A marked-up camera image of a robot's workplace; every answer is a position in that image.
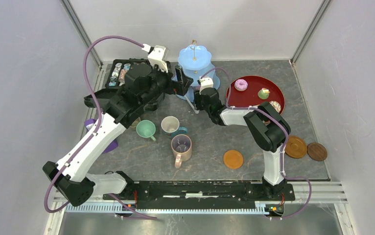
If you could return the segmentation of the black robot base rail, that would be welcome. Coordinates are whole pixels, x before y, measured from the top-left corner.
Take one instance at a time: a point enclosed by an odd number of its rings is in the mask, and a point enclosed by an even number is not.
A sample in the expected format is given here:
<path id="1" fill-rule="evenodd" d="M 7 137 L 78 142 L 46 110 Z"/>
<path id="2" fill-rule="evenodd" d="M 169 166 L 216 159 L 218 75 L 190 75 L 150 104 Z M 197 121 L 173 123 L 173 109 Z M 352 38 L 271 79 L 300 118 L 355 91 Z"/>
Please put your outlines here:
<path id="1" fill-rule="evenodd" d="M 143 214 L 274 214 L 289 204 L 346 204 L 341 183 L 289 181 L 268 195 L 262 182 L 135 181 L 117 197 Z"/>

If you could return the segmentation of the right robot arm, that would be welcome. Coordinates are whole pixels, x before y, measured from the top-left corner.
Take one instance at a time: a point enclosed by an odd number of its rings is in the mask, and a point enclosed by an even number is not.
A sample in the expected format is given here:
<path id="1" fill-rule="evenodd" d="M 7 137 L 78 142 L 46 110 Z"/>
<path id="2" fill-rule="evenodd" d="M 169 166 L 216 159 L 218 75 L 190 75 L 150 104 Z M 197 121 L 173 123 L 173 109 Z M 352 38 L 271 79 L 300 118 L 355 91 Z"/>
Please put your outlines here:
<path id="1" fill-rule="evenodd" d="M 283 155 L 291 128 L 274 106 L 267 101 L 258 106 L 227 106 L 222 104 L 215 88 L 194 91 L 194 104 L 196 109 L 206 111 L 214 124 L 248 127 L 263 150 L 263 195 L 269 200 L 277 199 L 287 183 Z"/>

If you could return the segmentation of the purple sprinkled donut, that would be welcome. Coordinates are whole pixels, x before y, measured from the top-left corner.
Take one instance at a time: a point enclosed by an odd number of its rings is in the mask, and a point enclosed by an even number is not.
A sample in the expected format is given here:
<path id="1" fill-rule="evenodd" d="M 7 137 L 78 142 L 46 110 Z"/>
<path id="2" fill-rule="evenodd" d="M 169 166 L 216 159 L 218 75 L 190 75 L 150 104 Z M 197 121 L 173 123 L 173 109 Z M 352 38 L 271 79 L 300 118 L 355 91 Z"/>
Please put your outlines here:
<path id="1" fill-rule="evenodd" d="M 248 88 L 248 82 L 245 79 L 237 79 L 234 82 L 234 88 L 240 92 L 245 91 Z"/>

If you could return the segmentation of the blue three-tier cake stand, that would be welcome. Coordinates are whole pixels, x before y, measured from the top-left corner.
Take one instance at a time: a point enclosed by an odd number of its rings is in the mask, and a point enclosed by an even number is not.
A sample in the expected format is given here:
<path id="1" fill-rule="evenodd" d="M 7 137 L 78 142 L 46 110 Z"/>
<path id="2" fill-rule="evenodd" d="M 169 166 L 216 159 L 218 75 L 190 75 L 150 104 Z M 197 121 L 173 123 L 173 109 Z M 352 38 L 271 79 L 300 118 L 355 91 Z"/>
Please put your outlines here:
<path id="1" fill-rule="evenodd" d="M 193 83 L 191 84 L 186 96 L 178 95 L 178 97 L 183 100 L 188 99 L 193 104 L 194 91 L 200 89 L 198 83 L 199 78 L 205 72 L 215 67 L 211 63 L 211 53 L 205 46 L 198 46 L 196 43 L 192 43 L 180 51 L 178 65 L 182 67 L 186 76 L 193 79 Z"/>

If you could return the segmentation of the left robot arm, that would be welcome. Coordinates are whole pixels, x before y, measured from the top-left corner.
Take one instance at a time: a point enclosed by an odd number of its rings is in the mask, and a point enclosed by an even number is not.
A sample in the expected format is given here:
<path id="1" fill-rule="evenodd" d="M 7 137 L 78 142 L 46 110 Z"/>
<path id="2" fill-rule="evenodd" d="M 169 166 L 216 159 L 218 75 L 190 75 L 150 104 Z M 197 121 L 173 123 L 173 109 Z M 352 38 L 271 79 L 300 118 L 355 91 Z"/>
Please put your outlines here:
<path id="1" fill-rule="evenodd" d="M 129 199 L 134 187 L 119 173 L 89 174 L 88 171 L 107 146 L 145 111 L 145 106 L 162 94 L 187 93 L 193 78 L 180 66 L 173 74 L 158 66 L 134 65 L 125 75 L 125 83 L 116 89 L 102 107 L 96 124 L 80 142 L 58 162 L 47 162 L 43 171 L 67 201 L 77 207 L 93 195 L 113 193 Z"/>

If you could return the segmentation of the green mousse cake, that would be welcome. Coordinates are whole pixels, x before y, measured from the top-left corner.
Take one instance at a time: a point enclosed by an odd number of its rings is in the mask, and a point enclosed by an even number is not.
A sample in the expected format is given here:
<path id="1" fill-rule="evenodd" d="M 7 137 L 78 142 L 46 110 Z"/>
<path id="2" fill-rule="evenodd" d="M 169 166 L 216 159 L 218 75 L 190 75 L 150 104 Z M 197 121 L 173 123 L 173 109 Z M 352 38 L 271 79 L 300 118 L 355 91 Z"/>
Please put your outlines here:
<path id="1" fill-rule="evenodd" d="M 270 95 L 270 90 L 268 88 L 261 88 L 258 92 L 258 97 L 260 99 L 266 100 Z"/>

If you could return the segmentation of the white chocolate drizzled donut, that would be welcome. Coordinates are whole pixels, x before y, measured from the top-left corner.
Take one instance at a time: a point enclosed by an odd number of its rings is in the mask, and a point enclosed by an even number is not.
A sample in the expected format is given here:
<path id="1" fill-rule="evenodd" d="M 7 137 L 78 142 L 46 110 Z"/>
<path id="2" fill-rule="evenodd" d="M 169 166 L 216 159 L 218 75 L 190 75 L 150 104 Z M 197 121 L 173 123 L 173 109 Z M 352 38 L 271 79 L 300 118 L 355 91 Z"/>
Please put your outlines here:
<path id="1" fill-rule="evenodd" d="M 282 106 L 281 106 L 281 104 L 280 104 L 279 102 L 273 100 L 273 101 L 270 101 L 269 103 L 272 105 L 272 107 L 273 107 L 278 113 L 281 113 Z"/>

